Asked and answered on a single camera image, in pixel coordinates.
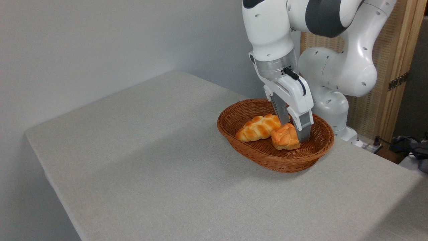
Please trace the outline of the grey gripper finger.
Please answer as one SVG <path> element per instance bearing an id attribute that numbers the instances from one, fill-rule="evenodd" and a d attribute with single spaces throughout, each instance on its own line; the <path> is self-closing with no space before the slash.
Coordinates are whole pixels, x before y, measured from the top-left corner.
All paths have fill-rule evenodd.
<path id="1" fill-rule="evenodd" d="M 312 110 L 299 113 L 293 109 L 290 109 L 290 116 L 292 117 L 298 140 L 300 143 L 303 143 L 309 139 L 311 134 L 311 126 L 314 124 Z"/>
<path id="2" fill-rule="evenodd" d="M 290 122 L 289 113 L 287 110 L 287 105 L 285 101 L 278 96 L 276 93 L 273 93 L 270 95 L 270 102 L 274 108 L 274 111 L 276 115 L 278 116 L 278 119 L 281 122 L 281 125 L 285 125 Z"/>

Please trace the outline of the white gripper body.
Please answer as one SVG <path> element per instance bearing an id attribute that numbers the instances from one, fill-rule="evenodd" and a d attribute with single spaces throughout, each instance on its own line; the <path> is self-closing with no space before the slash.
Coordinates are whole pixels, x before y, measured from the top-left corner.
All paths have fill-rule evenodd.
<path id="1" fill-rule="evenodd" d="M 314 103 L 309 86 L 303 77 L 294 72 L 296 63 L 293 52 L 269 62 L 257 60 L 253 52 L 249 52 L 249 58 L 269 100 L 270 95 L 276 93 L 288 105 L 289 114 L 290 109 L 299 113 L 312 110 Z"/>

